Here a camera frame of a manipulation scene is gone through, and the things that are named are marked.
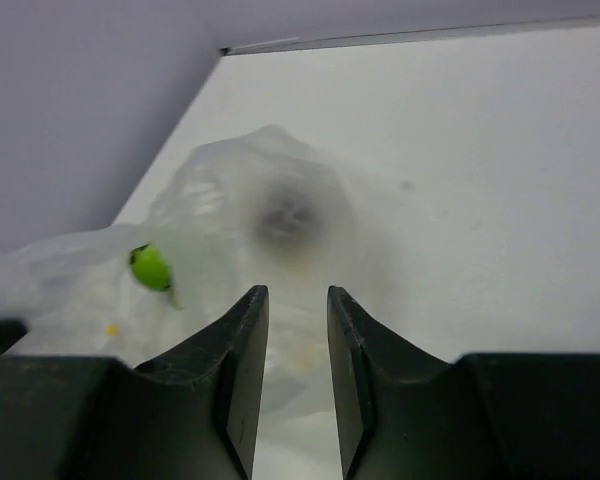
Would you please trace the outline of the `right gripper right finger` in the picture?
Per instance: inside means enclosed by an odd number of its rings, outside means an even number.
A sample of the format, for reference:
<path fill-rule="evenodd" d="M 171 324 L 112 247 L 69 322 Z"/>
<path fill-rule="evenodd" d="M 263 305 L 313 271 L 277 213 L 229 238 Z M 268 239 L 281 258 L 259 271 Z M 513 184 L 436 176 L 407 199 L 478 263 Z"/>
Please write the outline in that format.
<path fill-rule="evenodd" d="M 453 363 L 328 291 L 347 479 L 600 479 L 600 354 L 476 353 Z"/>

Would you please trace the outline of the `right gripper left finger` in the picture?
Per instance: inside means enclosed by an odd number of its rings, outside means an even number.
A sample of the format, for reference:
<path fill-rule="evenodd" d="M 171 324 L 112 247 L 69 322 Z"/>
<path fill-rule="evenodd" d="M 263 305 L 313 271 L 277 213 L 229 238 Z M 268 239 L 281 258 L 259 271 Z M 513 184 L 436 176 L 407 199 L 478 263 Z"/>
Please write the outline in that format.
<path fill-rule="evenodd" d="M 135 368 L 0 355 L 0 479 L 248 479 L 268 290 Z"/>

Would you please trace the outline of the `translucent plastic bag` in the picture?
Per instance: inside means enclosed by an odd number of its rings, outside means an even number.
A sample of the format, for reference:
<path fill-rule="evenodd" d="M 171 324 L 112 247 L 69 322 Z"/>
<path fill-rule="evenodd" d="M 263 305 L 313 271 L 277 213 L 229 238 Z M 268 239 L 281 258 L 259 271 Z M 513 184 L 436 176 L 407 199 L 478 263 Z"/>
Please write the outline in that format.
<path fill-rule="evenodd" d="M 325 236 L 276 253 L 251 234 L 254 208 L 278 184 L 321 202 Z M 0 316 L 29 333 L 19 354 L 103 354 L 138 366 L 225 313 L 251 286 L 269 289 L 270 330 L 256 475 L 339 473 L 326 332 L 327 290 L 341 285 L 389 314 L 395 301 L 387 215 L 392 183 L 347 165 L 277 126 L 192 150 L 137 224 L 73 233 L 0 254 Z M 171 288 L 132 275 L 129 254 L 154 244 Z"/>

